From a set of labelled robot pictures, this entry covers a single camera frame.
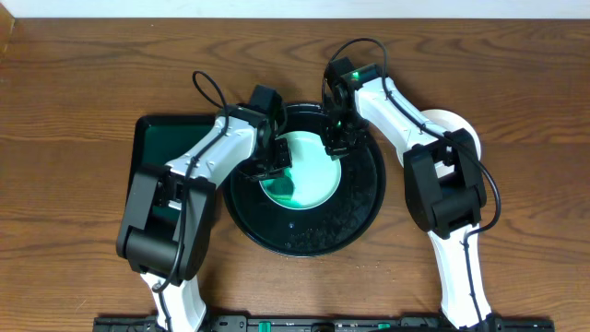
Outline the green sponge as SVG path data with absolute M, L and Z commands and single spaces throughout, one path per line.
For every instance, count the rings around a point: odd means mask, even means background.
M 284 208 L 293 208 L 295 186 L 289 177 L 264 180 L 261 186 L 266 195 Z

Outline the light green plate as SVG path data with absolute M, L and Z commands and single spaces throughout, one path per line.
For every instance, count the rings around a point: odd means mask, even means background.
M 325 203 L 337 190 L 342 175 L 339 160 L 332 160 L 325 152 L 319 135 L 307 131 L 292 131 L 286 138 L 292 166 L 281 177 L 289 177 L 295 186 L 292 210 L 316 208 Z

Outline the white plate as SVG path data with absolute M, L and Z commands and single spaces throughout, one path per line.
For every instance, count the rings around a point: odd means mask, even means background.
M 478 159 L 481 159 L 481 144 L 479 141 L 478 134 L 475 131 L 474 127 L 467 120 L 465 120 L 463 117 L 456 113 L 452 113 L 450 111 L 442 109 L 429 109 L 421 111 L 420 113 L 427 117 L 429 120 L 433 121 L 435 124 L 442 126 L 448 131 L 454 132 L 458 129 L 464 128 L 473 137 L 476 145 Z M 404 167 L 403 153 L 401 152 L 401 150 L 396 149 L 396 154 L 401 166 Z M 435 170 L 437 176 L 439 178 L 442 178 L 445 175 L 452 173 L 454 171 L 454 166 L 444 166 L 444 164 L 441 161 L 439 161 L 435 164 Z

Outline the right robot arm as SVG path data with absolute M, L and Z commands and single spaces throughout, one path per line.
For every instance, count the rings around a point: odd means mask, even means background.
M 326 153 L 340 159 L 365 144 L 374 125 L 394 146 L 404 172 L 408 212 L 434 248 L 442 313 L 455 328 L 481 329 L 491 312 L 478 262 L 481 209 L 487 203 L 474 129 L 446 112 L 420 112 L 376 64 L 332 60 L 324 72 L 321 134 Z

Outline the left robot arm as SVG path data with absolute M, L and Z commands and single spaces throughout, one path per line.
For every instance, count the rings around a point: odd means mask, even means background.
M 207 254 L 219 186 L 240 165 L 255 179 L 290 166 L 277 136 L 281 105 L 250 102 L 220 108 L 213 127 L 183 155 L 134 173 L 116 240 L 116 253 L 150 287 L 162 331 L 196 331 L 207 307 L 197 272 Z

